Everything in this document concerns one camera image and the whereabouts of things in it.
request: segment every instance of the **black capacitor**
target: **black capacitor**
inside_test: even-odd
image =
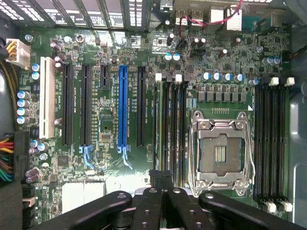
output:
[[[174,40],[174,37],[175,37],[175,35],[174,35],[173,33],[170,33],[170,34],[168,35],[168,38],[167,38],[167,41],[166,41],[166,44],[167,44],[168,46],[172,45],[172,41]]]

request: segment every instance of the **screw hole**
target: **screw hole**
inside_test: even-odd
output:
[[[202,228],[202,223],[201,222],[196,222],[197,228],[201,229]]]
[[[142,226],[143,226],[143,228],[147,228],[148,227],[148,223],[147,222],[143,222]]]

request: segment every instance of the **pcie slot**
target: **pcie slot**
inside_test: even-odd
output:
[[[137,98],[137,123],[136,123],[136,146],[144,145],[144,124],[145,124],[145,107],[146,107],[146,82],[145,66],[138,67],[138,98]]]
[[[92,120],[92,68],[82,65],[81,87],[81,143],[91,144],[91,121]]]
[[[178,153],[178,186],[184,186],[185,180],[185,145],[186,145],[186,92],[187,85],[180,86],[180,114],[179,114],[179,153]]]
[[[100,88],[103,90],[110,89],[110,72],[109,66],[100,66]]]
[[[128,66],[119,67],[118,153],[127,151]]]
[[[55,61],[41,57],[40,67],[39,138],[53,138]]]
[[[63,72],[63,119],[62,119],[62,143],[64,146],[72,144],[73,121],[73,66],[65,65]]]

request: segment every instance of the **short pcie slot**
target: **short pcie slot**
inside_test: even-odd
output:
[[[186,91],[187,86],[180,86],[180,114],[179,114],[179,153],[178,153],[178,186],[183,187],[185,181],[185,145],[186,145]]]
[[[89,65],[82,66],[81,87],[81,143],[91,144],[91,121],[92,120],[92,68]]]
[[[172,85],[172,107],[171,107],[171,153],[170,170],[173,173],[173,182],[177,180],[177,96],[178,89],[175,84]]]
[[[136,146],[144,145],[144,124],[146,110],[146,82],[145,66],[138,67],[138,95],[137,95],[137,115],[136,115]]]
[[[127,151],[128,66],[119,67],[118,152]]]
[[[64,146],[72,144],[72,121],[73,121],[73,67],[65,65],[63,71],[63,118],[62,118],[62,143]]]
[[[100,66],[100,88],[103,90],[110,89],[110,72],[109,66]]]
[[[41,57],[40,64],[39,138],[53,138],[55,61]]]

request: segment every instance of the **motherboard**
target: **motherboard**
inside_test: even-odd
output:
[[[31,68],[20,73],[29,93],[20,129],[30,131],[30,168],[39,172],[27,181],[36,224],[116,190],[149,187],[150,169],[170,170],[174,185],[195,196],[212,189],[259,207],[256,88],[263,82],[289,100],[276,84],[290,74],[287,28],[231,36],[32,28],[20,40],[31,48]],[[285,175],[287,154],[285,142]]]

